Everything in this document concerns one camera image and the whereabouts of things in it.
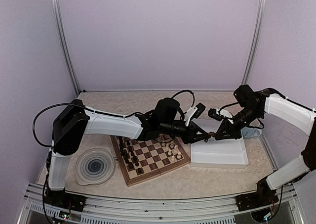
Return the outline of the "white plastic tray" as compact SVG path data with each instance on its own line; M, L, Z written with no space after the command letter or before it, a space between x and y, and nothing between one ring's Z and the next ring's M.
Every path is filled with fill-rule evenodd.
M191 145L192 167L243 169L248 164L243 138L199 141Z

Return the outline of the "wooden chess board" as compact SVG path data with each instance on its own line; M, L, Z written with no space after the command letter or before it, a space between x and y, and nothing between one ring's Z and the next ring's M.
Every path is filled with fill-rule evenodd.
M123 178L127 186L134 186L136 184L140 184L142 182L154 179L158 176L167 174L173 170L181 168L190 163L190 157L184 150L181 142L177 138L174 139L176 145L179 146L179 150L183 155L183 159L180 161L176 161L172 164L165 165L157 153L157 148L159 147L157 138L151 139L148 141L140 141L131 138L123 137L125 150L124 152L120 152L119 149L119 136L110 136L111 142L118 160L119 167L121 169ZM130 141L130 146L132 147L135 156L137 157L137 161L139 162L139 166L135 166L135 162L133 161L133 156L131 156L131 152L128 151L128 146L126 145L126 141ZM130 170L128 164L125 163L125 159L123 157L124 153L129 154L129 163L132 163L134 166L133 170ZM143 173L138 174L137 169L142 168Z

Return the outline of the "dark piece board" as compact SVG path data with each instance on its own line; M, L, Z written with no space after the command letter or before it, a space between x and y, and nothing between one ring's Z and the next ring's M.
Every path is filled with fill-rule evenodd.
M122 138L122 137L119 137L118 140L119 140L119 144L120 144L120 145L123 145L123 144L124 144L124 141L123 141L123 138Z

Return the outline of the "dark chess piece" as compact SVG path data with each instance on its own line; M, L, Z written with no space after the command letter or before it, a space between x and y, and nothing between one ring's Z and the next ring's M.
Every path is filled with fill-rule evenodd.
M120 149L120 152L124 152L125 146L124 146L124 145L120 145L120 146L119 146L119 149Z

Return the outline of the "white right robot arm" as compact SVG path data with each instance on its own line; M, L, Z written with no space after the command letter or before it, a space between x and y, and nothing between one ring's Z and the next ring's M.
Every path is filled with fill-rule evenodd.
M236 104L242 110L232 115L226 106L209 110L208 114L221 121L216 140L239 139L241 130L256 120L269 117L267 138L277 135L278 144L292 142L302 151L278 170L263 179L262 187L253 194L252 201L263 206L272 197L271 190L293 182L316 169L316 111L290 100L273 88L254 91L249 85L241 85L234 91Z

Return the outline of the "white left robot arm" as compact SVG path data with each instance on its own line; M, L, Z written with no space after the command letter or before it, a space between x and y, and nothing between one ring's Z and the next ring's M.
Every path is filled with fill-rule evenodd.
M160 134L179 137L185 143L208 140L211 135L191 121L198 109L190 108L186 113L173 98L158 101L156 107L146 113L130 115L97 111L84 106L75 99L53 122L51 162L48 187L50 199L63 207L69 202L65 188L66 173L70 158L79 149L84 135L104 134L148 141Z

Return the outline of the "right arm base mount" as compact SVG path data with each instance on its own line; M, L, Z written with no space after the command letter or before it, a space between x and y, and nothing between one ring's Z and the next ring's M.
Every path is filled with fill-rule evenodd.
M272 207L251 213L253 220L257 223L267 223L278 213L282 197L283 185L281 186L280 197L278 197L276 189L270 189L267 180L261 179L257 183L257 189L255 192L241 194L236 197L237 208L239 212L242 212L272 205Z

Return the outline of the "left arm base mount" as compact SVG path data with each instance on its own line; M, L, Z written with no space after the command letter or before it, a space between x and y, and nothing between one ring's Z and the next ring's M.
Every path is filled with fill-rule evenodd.
M69 211L83 212L86 197L78 194L67 193L65 190L52 191L47 188L44 191L44 202L55 207Z

